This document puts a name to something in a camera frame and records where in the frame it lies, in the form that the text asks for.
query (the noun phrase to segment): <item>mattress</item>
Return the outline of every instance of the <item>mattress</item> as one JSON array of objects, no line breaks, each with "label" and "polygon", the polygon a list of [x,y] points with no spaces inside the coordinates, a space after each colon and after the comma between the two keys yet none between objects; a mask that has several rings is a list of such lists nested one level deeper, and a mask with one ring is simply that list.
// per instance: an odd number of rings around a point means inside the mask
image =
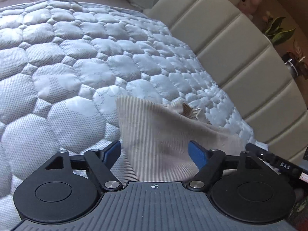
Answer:
[{"label": "mattress", "polygon": [[[19,222],[13,193],[48,158],[121,139],[120,95],[181,98],[254,143],[227,94],[162,22],[75,0],[0,9],[0,230]],[[124,147],[112,172],[122,180],[126,166]]]}]

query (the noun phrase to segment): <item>beige headboard panel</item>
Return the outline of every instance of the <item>beige headboard panel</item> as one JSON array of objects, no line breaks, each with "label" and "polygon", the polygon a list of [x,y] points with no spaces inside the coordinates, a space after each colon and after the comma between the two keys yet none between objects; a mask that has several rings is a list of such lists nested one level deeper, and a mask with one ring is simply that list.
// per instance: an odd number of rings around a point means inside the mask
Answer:
[{"label": "beige headboard panel", "polygon": [[146,12],[187,43],[258,141],[299,163],[308,146],[304,100],[270,41],[227,0],[159,0]]}]

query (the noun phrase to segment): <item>beige striped cloth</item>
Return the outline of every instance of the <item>beige striped cloth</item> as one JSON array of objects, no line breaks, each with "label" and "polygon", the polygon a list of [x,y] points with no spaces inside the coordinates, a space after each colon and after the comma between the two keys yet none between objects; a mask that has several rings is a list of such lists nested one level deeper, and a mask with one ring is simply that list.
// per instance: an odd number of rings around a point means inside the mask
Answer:
[{"label": "beige striped cloth", "polygon": [[239,155],[244,149],[238,136],[207,124],[204,113],[187,104],[165,106],[130,96],[119,97],[116,104],[130,179],[189,180],[198,172],[188,155],[190,140],[227,155]]}]

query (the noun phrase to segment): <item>blue gripper pad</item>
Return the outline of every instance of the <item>blue gripper pad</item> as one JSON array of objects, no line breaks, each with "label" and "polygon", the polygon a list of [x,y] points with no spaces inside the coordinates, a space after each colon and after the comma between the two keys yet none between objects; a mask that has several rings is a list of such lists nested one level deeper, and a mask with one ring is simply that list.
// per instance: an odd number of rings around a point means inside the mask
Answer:
[{"label": "blue gripper pad", "polygon": [[188,143],[188,154],[199,170],[207,164],[206,153],[207,150],[198,143],[193,141]]},{"label": "blue gripper pad", "polygon": [[104,152],[103,163],[110,170],[121,155],[121,143],[113,142],[102,150]]}]

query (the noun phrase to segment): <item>gray ribbed gripper plate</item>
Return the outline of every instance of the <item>gray ribbed gripper plate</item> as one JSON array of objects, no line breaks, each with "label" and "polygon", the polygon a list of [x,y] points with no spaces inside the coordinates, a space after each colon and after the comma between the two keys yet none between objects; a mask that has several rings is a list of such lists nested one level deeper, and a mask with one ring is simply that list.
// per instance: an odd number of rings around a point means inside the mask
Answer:
[{"label": "gray ribbed gripper plate", "polygon": [[22,221],[15,231],[295,231],[286,221],[250,225],[219,213],[204,193],[180,182],[129,182],[106,193],[86,216],[45,225]]}]

